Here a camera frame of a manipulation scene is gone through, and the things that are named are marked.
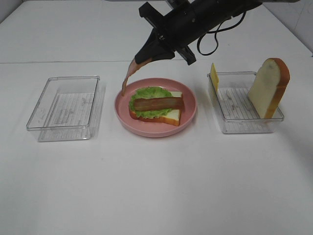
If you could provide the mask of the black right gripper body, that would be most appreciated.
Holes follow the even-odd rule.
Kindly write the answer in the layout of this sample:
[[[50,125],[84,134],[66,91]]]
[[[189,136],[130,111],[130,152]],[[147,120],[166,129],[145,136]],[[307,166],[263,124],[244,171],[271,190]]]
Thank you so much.
[[[196,61],[188,47],[190,43],[230,17],[261,4],[260,0],[185,0],[168,14],[162,15],[146,2],[139,8],[139,15],[158,32],[160,40],[190,65]]]

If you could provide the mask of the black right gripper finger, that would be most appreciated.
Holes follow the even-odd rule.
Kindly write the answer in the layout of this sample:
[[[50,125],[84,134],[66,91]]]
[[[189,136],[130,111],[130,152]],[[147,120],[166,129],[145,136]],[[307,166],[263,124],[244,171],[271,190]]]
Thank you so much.
[[[135,62],[153,62],[158,60],[172,59],[175,57],[173,49],[159,39],[158,32],[153,29],[144,46],[135,55]]]

